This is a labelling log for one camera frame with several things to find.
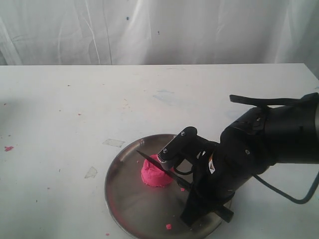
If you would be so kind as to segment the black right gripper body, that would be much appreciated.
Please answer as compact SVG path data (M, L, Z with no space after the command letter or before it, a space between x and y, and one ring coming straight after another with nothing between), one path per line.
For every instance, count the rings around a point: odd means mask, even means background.
M258 139L194 139L189 144L194 165L189 204L217 207L228 202L254 174L264 172L264 146Z

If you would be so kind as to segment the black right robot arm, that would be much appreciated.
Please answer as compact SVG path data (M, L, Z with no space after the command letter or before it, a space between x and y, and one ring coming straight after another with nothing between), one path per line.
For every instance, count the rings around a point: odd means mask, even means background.
M193 182L180 216L187 226L211 212L231 221L233 212L225 203L270 166L319 161L318 93L300 99L231 95L230 101L250 109L222 132L219 142L196 137L183 152L193 166Z

